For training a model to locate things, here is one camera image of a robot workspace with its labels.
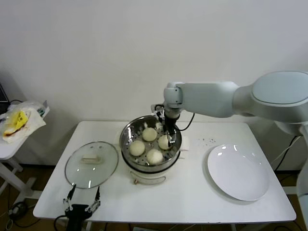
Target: steamed bun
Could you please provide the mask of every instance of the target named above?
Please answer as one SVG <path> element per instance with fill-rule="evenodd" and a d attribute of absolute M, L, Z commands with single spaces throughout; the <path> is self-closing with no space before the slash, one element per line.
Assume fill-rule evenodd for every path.
<path fill-rule="evenodd" d="M 163 135 L 163 136 L 159 137 L 158 146 L 163 150 L 168 150 L 168 149 L 171 148 L 171 147 L 168 146 L 168 136 L 167 135 Z"/>
<path fill-rule="evenodd" d="M 154 128 L 146 128 L 142 133 L 142 138 L 145 141 L 154 141 L 157 137 L 157 131 Z"/>
<path fill-rule="evenodd" d="M 150 165 L 157 165 L 161 163 L 163 159 L 164 159 L 163 154 L 157 149 L 151 149 L 146 154 L 146 160 L 149 162 Z"/>
<path fill-rule="evenodd" d="M 140 156 L 145 150 L 144 143 L 142 141 L 134 141 L 129 146 L 129 152 L 133 156 Z"/>

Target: white plate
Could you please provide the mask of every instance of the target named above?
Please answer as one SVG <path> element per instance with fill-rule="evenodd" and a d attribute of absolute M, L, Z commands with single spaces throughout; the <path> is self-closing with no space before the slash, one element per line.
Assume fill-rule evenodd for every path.
<path fill-rule="evenodd" d="M 207 166 L 216 185 L 236 199 L 255 201 L 269 188 L 263 164 L 254 153 L 238 145 L 224 144 L 214 148 Z"/>

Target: white table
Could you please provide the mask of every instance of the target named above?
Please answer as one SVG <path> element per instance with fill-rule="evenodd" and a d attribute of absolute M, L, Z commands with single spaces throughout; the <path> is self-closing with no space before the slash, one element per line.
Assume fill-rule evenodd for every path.
<path fill-rule="evenodd" d="M 119 149 L 119 135 L 126 124 L 80 122 L 34 209 L 34 216 L 56 218 L 64 214 L 62 200 L 72 188 L 64 176 L 69 156 L 80 146 L 92 141 L 107 141 Z M 180 128 L 186 125 L 178 123 Z M 192 123 L 182 135 L 189 137 L 190 150 L 181 153 L 185 159 L 179 159 L 170 169 L 172 177 L 159 185 L 134 185 L 119 153 L 116 171 L 100 187 L 102 205 L 89 220 L 195 224 L 277 222 L 296 218 L 295 211 L 247 124 Z M 204 167 L 205 157 L 211 148 L 228 142 L 248 145 L 267 168 L 269 190 L 258 201 L 239 201 L 226 195 L 214 184 Z M 90 204 L 96 190 L 76 189 L 72 202 Z"/>
<path fill-rule="evenodd" d="M 44 105 L 46 107 L 46 111 L 43 117 L 45 117 L 50 110 L 46 101 L 44 102 Z M 26 183 L 23 183 L 18 177 L 15 176 L 15 173 L 17 171 L 21 172 L 23 168 L 14 159 L 14 155 L 27 140 L 27 138 L 28 137 L 24 137 L 13 143 L 7 143 L 0 138 L 0 177 L 5 179 L 5 182 L 0 187 L 0 194 L 4 191 L 8 184 L 11 184 L 20 192 L 14 203 L 23 201 L 25 198 L 39 199 L 42 193 L 42 191 L 31 189 L 35 183 L 36 178 L 30 177 Z M 13 167 L 13 170 L 10 171 L 1 162 L 7 162 Z"/>

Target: floor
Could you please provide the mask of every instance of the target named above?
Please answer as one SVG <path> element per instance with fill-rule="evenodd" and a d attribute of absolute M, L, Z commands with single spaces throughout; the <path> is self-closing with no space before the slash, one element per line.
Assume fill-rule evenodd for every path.
<path fill-rule="evenodd" d="M 24 167 L 21 173 L 16 173 L 16 175 L 23 181 L 26 182 L 29 177 L 37 177 L 37 181 L 33 186 L 35 190 L 43 190 L 50 175 L 52 174 L 52 167 Z M 278 179 L 281 180 L 282 186 L 295 186 L 297 175 L 293 174 L 278 174 Z M 18 196 L 18 191 L 14 187 L 6 187 L 5 191 L 0 196 L 0 216 L 7 211 L 8 199 L 9 205 L 12 205 L 15 198 Z M 299 208 L 299 203 L 296 195 L 288 196 L 297 214 L 297 219 L 295 220 L 302 230 L 306 231 L 303 217 Z M 28 206 L 34 205 L 35 200 L 27 200 Z M 18 225 L 26 226 L 35 222 L 37 219 L 33 217 L 32 212 L 28 211 L 27 214 L 18 220 Z M 5 226 L 8 222 L 7 214 L 0 217 L 0 231 L 6 230 Z M 245 227 L 245 224 L 236 225 L 237 229 Z M 59 231 L 64 231 L 65 228 L 58 225 Z M 132 231 L 134 227 L 148 228 L 157 231 L 231 231 L 230 225 L 174 225 L 174 224 L 126 224 L 126 223 L 93 223 L 93 231 Z M 11 231 L 53 231 L 53 220 L 42 219 L 35 225 L 29 228 L 19 228 L 13 225 Z M 293 222 L 287 223 L 274 223 L 266 226 L 262 231 L 300 231 L 300 229 Z"/>

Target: plastic bag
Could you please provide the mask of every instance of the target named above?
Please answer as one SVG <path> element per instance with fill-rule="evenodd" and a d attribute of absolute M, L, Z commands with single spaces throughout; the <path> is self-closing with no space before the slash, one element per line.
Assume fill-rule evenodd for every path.
<path fill-rule="evenodd" d="M 6 114 L 1 115 L 2 138 L 8 143 L 31 135 L 38 128 L 46 125 L 41 118 L 46 108 L 35 101 L 10 105 Z"/>

